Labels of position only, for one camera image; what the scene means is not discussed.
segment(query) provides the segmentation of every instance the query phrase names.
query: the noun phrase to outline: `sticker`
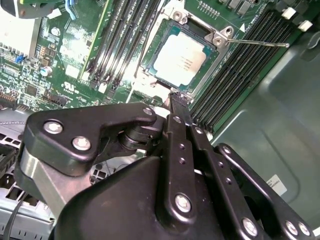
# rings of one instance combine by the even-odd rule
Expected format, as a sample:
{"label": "sticker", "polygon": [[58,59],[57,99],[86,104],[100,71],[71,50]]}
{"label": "sticker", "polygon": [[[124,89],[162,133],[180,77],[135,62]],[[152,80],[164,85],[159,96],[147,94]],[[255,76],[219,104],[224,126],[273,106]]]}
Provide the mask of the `sticker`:
{"label": "sticker", "polygon": [[74,66],[68,65],[65,69],[65,75],[68,75],[74,79],[78,78],[80,70],[78,68],[75,68]]}
{"label": "sticker", "polygon": [[280,180],[278,175],[273,175],[267,182],[266,182],[279,196],[284,194],[287,191],[286,186]]}

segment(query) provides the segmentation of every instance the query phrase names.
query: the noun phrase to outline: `black dimm slot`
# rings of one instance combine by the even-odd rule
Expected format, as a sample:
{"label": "black dimm slot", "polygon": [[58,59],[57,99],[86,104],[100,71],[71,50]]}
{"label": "black dimm slot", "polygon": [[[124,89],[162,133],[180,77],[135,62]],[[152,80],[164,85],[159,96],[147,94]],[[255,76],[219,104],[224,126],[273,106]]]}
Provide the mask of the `black dimm slot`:
{"label": "black dimm slot", "polygon": [[[278,25],[277,29],[272,29],[272,30],[273,30],[273,32],[279,33],[279,35],[272,35],[272,37],[271,38],[267,38],[267,40],[270,41],[270,42],[277,42],[277,41],[279,41],[279,39],[283,39],[283,38],[281,38],[281,36],[282,36],[282,33],[284,33],[286,28],[288,28],[288,26],[285,26],[283,24]],[[241,83],[238,83],[237,85],[235,85],[235,87],[233,88],[234,90],[231,88],[232,91],[228,91],[224,95],[224,97],[220,101],[220,103],[211,110],[212,114],[210,116],[210,119],[206,119],[206,123],[208,125],[212,124],[212,121],[215,120],[215,117],[219,113],[221,108],[225,105],[226,102],[230,101],[230,98],[235,94],[235,92],[239,88],[242,87],[243,84],[244,85],[249,85],[251,79],[255,79],[257,77],[257,75],[258,75],[258,73],[260,71],[259,71],[259,69],[257,69],[256,66],[259,66],[259,67],[264,66],[265,63],[267,63],[266,58],[268,56],[273,56],[278,51],[277,48],[273,48],[273,47],[271,48],[271,47],[259,46],[258,48],[259,49],[257,49],[257,51],[255,52],[253,58],[250,60],[251,61],[250,65],[248,65],[247,68],[244,70],[244,72],[246,74],[243,77],[243,81]]]}
{"label": "black dimm slot", "polygon": [[[272,15],[273,15],[272,12],[266,12],[263,16],[261,16],[258,19],[256,26],[259,26],[260,24],[262,24],[262,27],[252,28],[251,31],[246,36],[246,39],[253,40],[256,38],[256,36],[260,33],[260,31],[262,29],[267,29],[267,27],[265,28],[264,26],[270,22],[270,18],[272,17]],[[233,52],[233,54],[231,55],[231,57],[229,58],[229,60],[227,61],[227,63],[224,64],[224,66],[222,67],[222,69],[219,71],[219,73],[217,74],[217,76],[214,79],[215,80],[216,79],[223,79],[223,76],[226,74],[226,72],[229,71],[228,69],[230,68],[230,66],[233,66],[236,62],[243,60],[242,54],[243,54],[243,52],[246,51],[247,48],[249,48],[248,45],[238,45],[236,47],[235,51]],[[196,102],[194,107],[191,109],[191,114],[195,118],[199,117],[198,116],[199,113],[206,112],[203,110],[203,107],[208,106],[208,105],[204,104],[203,101],[209,100],[210,97],[208,95],[211,95],[213,93],[214,89],[216,89],[221,84],[220,81],[215,81],[215,80],[212,81],[212,85],[209,86],[205,90],[205,92],[202,94],[202,96]]]}
{"label": "black dimm slot", "polygon": [[130,40],[133,39],[134,37],[134,30],[138,24],[139,19],[141,18],[146,5],[148,3],[149,0],[143,0],[139,3],[139,6],[136,8],[138,9],[138,11],[135,12],[134,17],[133,17],[133,21],[131,22],[130,26],[129,26],[129,31],[127,31],[125,37],[123,37],[123,39],[125,39],[125,41],[122,42],[121,47],[118,51],[118,53],[115,55],[112,64],[111,64],[111,68],[109,69],[108,73],[107,73],[107,78],[109,78],[109,82],[112,82],[112,78],[113,75],[115,74],[115,71],[117,70],[117,67],[119,65],[119,62],[124,54],[124,51],[128,45],[128,43],[130,42]]}
{"label": "black dimm slot", "polygon": [[110,60],[110,57],[113,54],[113,51],[115,49],[117,49],[116,47],[118,47],[118,45],[119,45],[119,39],[121,38],[121,33],[122,33],[122,31],[124,30],[124,28],[126,26],[127,19],[128,19],[129,15],[130,15],[130,13],[132,11],[132,8],[133,8],[135,2],[136,2],[136,0],[130,0],[128,2],[128,4],[125,6],[124,14],[121,16],[120,21],[116,26],[116,31],[114,32],[114,35],[112,37],[110,46],[109,46],[106,54],[104,55],[100,71],[98,72],[98,76],[97,77],[98,78],[102,78],[102,79],[100,79],[100,81],[104,81],[103,78],[104,78],[104,75],[105,75],[105,71],[107,69],[108,62]]}
{"label": "black dimm slot", "polygon": [[[250,35],[251,39],[263,39],[263,37],[265,37],[269,33],[268,29],[270,29],[270,27],[271,26],[268,25],[267,27],[257,29],[254,34]],[[197,115],[197,118],[203,119],[204,115],[208,114],[208,112],[210,111],[209,108],[212,108],[212,106],[215,105],[214,101],[217,100],[217,95],[225,88],[227,88],[228,85],[230,85],[230,82],[228,81],[228,79],[230,79],[230,76],[237,76],[241,72],[239,69],[243,68],[243,66],[248,63],[248,57],[253,54],[252,51],[254,51],[256,48],[257,46],[248,44],[240,45],[238,47],[237,53],[235,55],[232,55],[232,59],[230,60],[230,63],[226,64],[225,70],[220,72],[221,79],[211,87],[211,91],[208,93],[210,96],[207,98],[206,103],[203,105],[204,109],[202,108],[201,112],[199,112],[199,114]],[[246,62],[244,62],[243,64],[238,64],[239,61],[241,62],[243,60],[245,60]]]}
{"label": "black dimm slot", "polygon": [[[271,26],[268,26],[268,29],[276,30],[275,27],[279,24],[279,21],[273,22]],[[271,34],[269,30],[264,30],[259,34],[259,39],[264,39],[269,41],[268,36]],[[238,84],[240,84],[241,79],[245,78],[247,75],[247,71],[251,67],[249,64],[252,62],[253,57],[257,57],[257,51],[259,49],[263,49],[263,51],[268,51],[270,47],[262,47],[257,45],[247,45],[244,54],[241,55],[241,58],[246,60],[243,62],[243,64],[235,64],[233,66],[233,70],[230,73],[226,74],[226,80],[224,81],[224,84],[222,86],[218,86],[216,89],[216,94],[213,95],[211,98],[214,100],[214,103],[210,102],[208,103],[208,106],[211,108],[209,112],[207,113],[206,117],[201,116],[202,121],[207,122],[209,118],[211,117],[211,114],[208,113],[214,113],[213,108],[219,103],[220,99],[223,97],[228,97],[228,90],[232,90],[234,87],[236,87]]]}
{"label": "black dimm slot", "polygon": [[[278,36],[275,36],[270,41],[274,42],[283,42],[288,39],[288,37],[291,34],[291,29],[288,25],[282,24],[281,29],[276,31],[280,33]],[[262,53],[262,49],[257,53],[253,63],[254,65],[251,66],[251,71],[247,73],[247,76],[251,77],[252,80],[254,80],[259,72],[263,69],[263,67],[268,63],[268,61],[277,53],[278,48],[273,47],[271,49],[268,49],[267,52]],[[251,80],[246,81],[244,85],[238,86],[231,94],[228,96],[228,99],[223,102],[218,109],[214,109],[214,115],[211,117],[210,121],[208,121],[209,126],[214,126],[218,123],[218,121],[221,119],[223,114],[227,112],[229,107],[241,96],[241,94],[248,88],[250,85]]]}
{"label": "black dimm slot", "polygon": [[135,51],[137,50],[139,43],[140,43],[140,41],[141,41],[141,39],[142,39],[142,37],[148,27],[148,23],[150,23],[152,20],[153,14],[158,6],[158,4],[157,4],[158,1],[159,0],[154,0],[152,2],[152,5],[150,7],[150,11],[148,12],[147,16],[144,18],[143,23],[140,23],[139,28],[137,30],[137,32],[138,32],[137,37],[135,38],[129,53],[125,56],[125,59],[124,59],[123,64],[120,68],[120,71],[118,72],[117,76],[114,77],[115,78],[115,80],[114,80],[115,85],[118,85],[120,83],[121,79],[123,78],[125,71],[129,65],[129,63],[131,62],[131,59],[132,59]]}
{"label": "black dimm slot", "polygon": [[[267,39],[268,41],[275,42],[279,39],[279,37],[283,33],[283,30],[282,30],[282,26],[278,26],[278,27],[279,27],[278,29],[272,29],[272,30],[273,30],[273,32],[280,33],[280,35],[278,35],[278,36],[273,35],[274,37],[268,38]],[[266,47],[261,47],[261,46],[259,46],[259,48],[260,49],[258,49],[256,51],[253,58],[250,60],[251,61],[250,65],[248,65],[247,69],[244,70],[246,75],[243,77],[242,81],[239,82],[238,85],[236,85],[234,88],[231,88],[224,95],[224,98],[220,101],[220,103],[211,110],[212,114],[210,115],[210,118],[206,119],[206,121],[205,121],[209,126],[212,126],[212,122],[217,120],[216,119],[217,114],[219,114],[219,112],[225,106],[225,104],[230,101],[230,98],[232,98],[236,92],[241,92],[241,93],[244,92],[245,89],[247,88],[247,86],[249,86],[251,79],[254,79],[256,77],[256,75],[258,75],[259,72],[257,72],[257,70],[254,71],[256,74],[252,73],[252,70],[254,70],[257,65],[264,66],[265,65],[264,62],[267,63],[266,61],[263,61],[264,57],[267,54],[269,56],[272,56],[273,53],[276,53],[278,50],[276,48],[270,48],[270,47],[266,48]]]}
{"label": "black dimm slot", "polygon": [[128,4],[128,0],[124,0],[124,1],[118,1],[112,15],[111,15],[111,19],[108,21],[107,26],[103,29],[103,37],[102,37],[102,44],[99,47],[98,53],[94,59],[94,61],[92,61],[90,63],[89,66],[89,71],[92,75],[96,74],[96,72],[99,70],[102,61],[103,61],[103,57],[106,54],[106,51],[109,49],[110,46],[110,42],[109,39],[113,38],[114,34],[115,34],[115,29],[111,30],[111,26],[114,24],[114,26],[117,26],[120,18],[123,14],[124,8],[123,5]]}
{"label": "black dimm slot", "polygon": [[[245,39],[283,42],[291,35],[288,24],[267,10]],[[239,45],[191,110],[200,125],[213,129],[227,110],[257,78],[278,48]]]}

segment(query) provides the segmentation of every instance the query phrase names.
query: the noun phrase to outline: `cable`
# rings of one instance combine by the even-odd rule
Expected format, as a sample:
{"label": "cable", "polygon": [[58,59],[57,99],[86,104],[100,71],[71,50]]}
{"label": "cable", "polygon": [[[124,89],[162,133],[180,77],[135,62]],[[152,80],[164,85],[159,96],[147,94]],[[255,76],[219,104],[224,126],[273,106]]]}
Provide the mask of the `cable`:
{"label": "cable", "polygon": [[28,195],[28,193],[24,192],[19,203],[15,206],[15,208],[14,208],[14,210],[13,210],[13,212],[12,212],[12,214],[11,214],[11,216],[5,226],[2,240],[10,240],[11,230],[14,225],[14,221],[16,219],[18,210],[21,207],[21,205],[24,202],[27,195]]}

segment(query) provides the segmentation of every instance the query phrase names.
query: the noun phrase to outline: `metal lever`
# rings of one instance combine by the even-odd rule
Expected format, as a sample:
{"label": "metal lever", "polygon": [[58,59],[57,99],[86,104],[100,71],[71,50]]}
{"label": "metal lever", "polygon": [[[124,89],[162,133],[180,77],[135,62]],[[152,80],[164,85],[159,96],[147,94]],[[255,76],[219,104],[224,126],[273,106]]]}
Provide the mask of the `metal lever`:
{"label": "metal lever", "polygon": [[285,42],[266,42],[266,41],[254,41],[254,40],[244,40],[244,39],[228,39],[228,42],[236,43],[236,44],[261,45],[266,47],[281,47],[281,48],[290,47],[290,44]]}

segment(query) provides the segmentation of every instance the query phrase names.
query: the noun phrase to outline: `screw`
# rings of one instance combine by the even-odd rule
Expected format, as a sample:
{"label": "screw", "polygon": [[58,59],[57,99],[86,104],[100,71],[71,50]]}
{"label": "screw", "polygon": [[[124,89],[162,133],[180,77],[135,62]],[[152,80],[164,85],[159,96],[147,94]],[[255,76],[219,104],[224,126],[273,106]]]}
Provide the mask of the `screw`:
{"label": "screw", "polygon": [[173,19],[174,19],[175,21],[180,21],[181,18],[182,18],[182,13],[181,13],[181,12],[175,11],[175,12],[173,13]]}
{"label": "screw", "polygon": [[221,37],[216,37],[213,40],[213,44],[216,45],[216,46],[219,46],[221,43],[222,43]]}
{"label": "screw", "polygon": [[248,232],[248,234],[250,234],[251,236],[254,236],[254,237],[256,237],[258,235],[258,230],[257,230],[256,226],[249,218],[245,217],[242,220],[242,224],[243,224],[245,230]]}
{"label": "screw", "polygon": [[230,149],[229,149],[228,147],[226,147],[226,146],[223,146],[223,150],[224,150],[227,154],[230,154],[230,153],[231,153]]}
{"label": "screw", "polygon": [[191,210],[189,199],[182,194],[175,196],[175,204],[181,212],[188,213]]}
{"label": "screw", "polygon": [[198,134],[203,134],[202,130],[200,129],[200,127],[195,127],[195,130]]}
{"label": "screw", "polygon": [[87,151],[91,147],[89,139],[84,136],[77,136],[74,138],[72,140],[72,145],[80,151]]}
{"label": "screw", "polygon": [[43,125],[43,129],[50,134],[59,134],[64,129],[62,125],[56,121],[47,121]]}
{"label": "screw", "polygon": [[293,235],[298,236],[298,230],[296,229],[295,225],[292,224],[292,222],[286,221],[285,225],[289,229],[290,233],[292,233]]}
{"label": "screw", "polygon": [[178,116],[174,116],[173,119],[178,123],[180,124],[181,123],[181,120]]}
{"label": "screw", "polygon": [[299,228],[305,235],[310,236],[308,228],[303,223],[299,222]]}
{"label": "screw", "polygon": [[148,115],[150,115],[150,116],[152,115],[152,111],[151,111],[151,109],[148,108],[148,107],[144,108],[143,111],[144,111],[145,114],[148,114]]}

